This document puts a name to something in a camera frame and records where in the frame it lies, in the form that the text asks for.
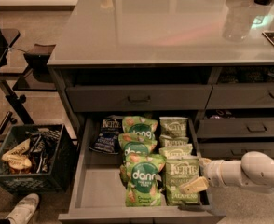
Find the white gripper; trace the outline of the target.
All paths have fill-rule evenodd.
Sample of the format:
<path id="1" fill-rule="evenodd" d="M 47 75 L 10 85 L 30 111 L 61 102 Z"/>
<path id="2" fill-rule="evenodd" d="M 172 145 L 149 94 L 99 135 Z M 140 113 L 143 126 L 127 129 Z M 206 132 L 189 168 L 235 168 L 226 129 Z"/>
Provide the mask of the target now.
<path id="1" fill-rule="evenodd" d="M 183 194 L 198 193 L 206 190 L 209 185 L 215 188 L 241 187 L 243 175 L 240 161 L 214 160 L 199 158 L 202 175 L 179 186 Z"/>

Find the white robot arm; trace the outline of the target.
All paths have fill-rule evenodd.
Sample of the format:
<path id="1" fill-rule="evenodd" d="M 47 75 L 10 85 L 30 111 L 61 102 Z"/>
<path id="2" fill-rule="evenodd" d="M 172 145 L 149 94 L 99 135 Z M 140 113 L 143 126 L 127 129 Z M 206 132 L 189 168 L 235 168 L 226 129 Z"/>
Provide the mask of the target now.
<path id="1" fill-rule="evenodd" d="M 251 151 L 240 160 L 209 160 L 201 158 L 202 176 L 179 186 L 183 194 L 207 190 L 208 187 L 238 187 L 250 191 L 274 192 L 274 160 L 268 155 Z"/>

